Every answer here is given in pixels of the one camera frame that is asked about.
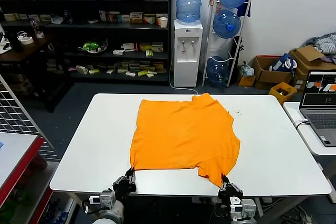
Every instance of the laptop keyboard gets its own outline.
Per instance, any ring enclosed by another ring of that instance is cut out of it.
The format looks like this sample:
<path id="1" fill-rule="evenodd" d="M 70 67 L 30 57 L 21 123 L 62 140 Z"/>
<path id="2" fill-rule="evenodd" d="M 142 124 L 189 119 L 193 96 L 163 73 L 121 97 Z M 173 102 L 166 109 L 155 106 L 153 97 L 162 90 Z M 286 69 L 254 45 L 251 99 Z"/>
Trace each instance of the laptop keyboard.
<path id="1" fill-rule="evenodd" d="M 336 114 L 310 114 L 307 117 L 317 129 L 336 129 Z"/>

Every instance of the white table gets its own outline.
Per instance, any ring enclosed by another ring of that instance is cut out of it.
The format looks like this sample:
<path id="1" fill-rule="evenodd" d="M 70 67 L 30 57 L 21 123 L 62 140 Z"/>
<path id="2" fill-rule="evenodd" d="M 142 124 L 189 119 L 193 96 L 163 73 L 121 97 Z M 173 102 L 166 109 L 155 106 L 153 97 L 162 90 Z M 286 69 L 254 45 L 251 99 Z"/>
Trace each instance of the white table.
<path id="1" fill-rule="evenodd" d="M 283 104 L 284 110 L 292 122 L 305 118 L 299 110 L 299 105 L 299 102 L 285 102 Z M 336 147 L 325 147 L 309 124 L 300 125 L 297 128 L 297 131 L 313 155 L 336 156 Z M 336 160 L 323 169 L 323 173 L 328 178 L 328 182 L 331 185 L 329 178 L 336 174 Z M 336 203 L 336 191 L 332 185 L 331 187 L 333 192 L 329 196 L 330 199 Z"/>
<path id="2" fill-rule="evenodd" d="M 0 190 L 2 193 L 9 194 L 15 186 L 16 180 L 8 182 L 8 178 L 13 175 L 16 167 L 33 145 L 36 138 L 37 135 L 0 132 L 0 142 L 4 144 L 0 148 Z M 21 176 L 18 173 L 23 173 L 23 171 L 24 169 L 16 171 L 17 174 L 15 176 L 17 179 Z"/>
<path id="3" fill-rule="evenodd" d="M 191 101 L 191 97 L 96 94 L 51 180 L 51 189 L 100 193 L 111 187 L 130 168 L 129 150 L 141 100 Z M 237 164 L 228 177 L 246 197 L 330 193 L 325 176 L 275 97 L 212 97 L 235 119 L 233 129 L 241 145 Z M 135 177 L 136 194 L 140 195 L 218 195 L 218 187 L 198 176 L 197 169 L 142 170 L 135 172 Z M 290 202 L 300 203 L 293 198 Z"/>

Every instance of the metal rack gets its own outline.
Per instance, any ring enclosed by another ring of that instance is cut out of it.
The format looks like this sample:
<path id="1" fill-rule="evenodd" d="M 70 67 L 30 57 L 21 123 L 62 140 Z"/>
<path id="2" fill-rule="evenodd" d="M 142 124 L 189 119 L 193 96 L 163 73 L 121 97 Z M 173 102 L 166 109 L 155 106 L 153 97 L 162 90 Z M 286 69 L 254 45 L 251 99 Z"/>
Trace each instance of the metal rack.
<path id="1" fill-rule="evenodd" d="M 233 70 L 235 68 L 235 63 L 236 63 L 236 60 L 237 60 L 237 55 L 238 55 L 238 52 L 240 51 L 240 46 L 242 44 L 244 21 L 245 21 L 247 15 L 248 15 L 248 11 L 249 11 L 250 6 L 251 6 L 251 0 L 248 0 L 247 2 L 245 2 L 245 4 L 247 4 L 247 8 L 246 8 L 245 15 L 244 15 L 242 23 L 241 23 L 242 25 L 241 25 L 241 28 L 240 28 L 240 32 L 237 35 L 239 37 L 238 41 L 236 41 L 235 39 L 232 39 L 232 41 L 237 46 L 235 54 L 234 54 L 233 57 L 231 56 L 230 50 L 227 49 L 229 58 L 225 59 L 225 60 L 227 60 L 227 61 L 233 60 L 231 68 L 229 70 L 230 73 L 229 73 L 229 77 L 228 77 L 228 81 L 227 81 L 227 85 L 226 85 L 227 88 L 230 85 L 230 81 L 231 81 L 231 78 L 232 78 Z M 221 2 L 219 0 L 210 0 L 209 6 L 210 6 L 210 10 L 209 10 L 209 18 L 208 18 L 208 24 L 207 24 L 207 35 L 206 35 L 207 49 L 206 49 L 206 54 L 205 54 L 205 58 L 204 58 L 205 59 L 205 63 L 204 63 L 204 70 L 203 70 L 203 82 L 202 82 L 202 86 L 204 86 L 205 79 L 208 79 L 207 73 L 206 73 L 206 67 L 207 67 L 208 59 L 209 59 L 209 57 L 211 57 L 210 51 L 213 50 L 213 49 L 218 49 L 218 50 L 222 49 L 222 48 L 213 48 L 213 47 L 211 47 L 212 42 L 213 42 L 213 36 L 212 35 L 216 34 L 215 31 L 214 31 L 214 28 L 213 28 L 214 17 L 215 17 L 215 14 L 216 14 L 217 10 L 221 9 L 222 4 L 221 4 Z"/>
<path id="2" fill-rule="evenodd" d="M 42 133 L 14 95 L 6 81 L 0 75 L 0 132 L 38 135 L 44 142 L 38 151 L 46 161 L 59 162 L 60 158 L 54 151 L 54 147 Z"/>

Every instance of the laptop screen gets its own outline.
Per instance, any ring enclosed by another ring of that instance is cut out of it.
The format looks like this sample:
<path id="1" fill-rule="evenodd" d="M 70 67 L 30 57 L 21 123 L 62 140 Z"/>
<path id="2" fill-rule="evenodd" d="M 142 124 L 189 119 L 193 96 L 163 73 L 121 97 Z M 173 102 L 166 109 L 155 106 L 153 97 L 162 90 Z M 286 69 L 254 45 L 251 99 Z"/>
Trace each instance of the laptop screen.
<path id="1" fill-rule="evenodd" d="M 310 71 L 301 107 L 336 107 L 336 71 Z"/>

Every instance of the water bottle rack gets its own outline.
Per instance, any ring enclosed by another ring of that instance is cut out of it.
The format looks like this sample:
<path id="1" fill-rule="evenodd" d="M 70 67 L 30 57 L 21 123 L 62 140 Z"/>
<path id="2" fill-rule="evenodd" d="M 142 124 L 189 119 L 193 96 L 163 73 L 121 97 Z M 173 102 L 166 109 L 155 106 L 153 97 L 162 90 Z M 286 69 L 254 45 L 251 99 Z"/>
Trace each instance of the water bottle rack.
<path id="1" fill-rule="evenodd" d="M 235 68 L 235 63 L 236 63 L 236 60 L 237 60 L 237 55 L 238 55 L 238 52 L 240 50 L 240 46 L 241 46 L 241 43 L 242 43 L 244 21 L 245 21 L 245 18 L 247 17 L 248 11 L 249 11 L 250 6 L 251 6 L 251 0 L 248 0 L 247 2 L 245 2 L 245 4 L 246 3 L 247 3 L 247 8 L 245 10 L 245 15 L 243 17 L 243 20 L 241 22 L 242 25 L 241 25 L 240 31 L 238 32 L 238 35 L 235 36 L 235 37 L 238 36 L 238 42 L 235 39 L 233 39 L 233 42 L 237 46 L 236 51 L 235 51 L 235 55 L 234 55 L 234 57 L 232 57 L 231 53 L 230 53 L 230 50 L 227 49 L 229 58 L 228 59 L 223 59 L 224 61 L 229 61 L 229 60 L 233 61 L 232 65 L 231 65 L 231 68 L 229 69 L 229 77 L 228 77 L 227 85 L 226 85 L 227 88 L 230 85 L 231 77 L 232 77 L 233 70 Z M 206 47 L 207 48 L 206 48 L 206 54 L 205 54 L 205 63 L 204 63 L 204 70 L 203 70 L 202 86 L 204 86 L 205 79 L 208 79 L 207 73 L 206 73 L 206 67 L 207 67 L 208 59 L 210 57 L 210 51 L 213 50 L 213 49 L 219 49 L 219 50 L 222 49 L 222 48 L 211 47 L 212 40 L 213 40 L 213 36 L 211 36 L 211 34 L 215 34 L 215 31 L 214 31 L 214 28 L 213 28 L 215 13 L 216 13 L 217 8 L 221 7 L 222 5 L 221 5 L 221 2 L 219 0 L 213 0 L 213 2 L 210 1 L 209 6 L 210 6 L 210 10 L 209 10 L 209 18 L 208 18 L 208 24 L 207 24 L 207 35 L 206 35 L 206 43 L 207 43 Z"/>

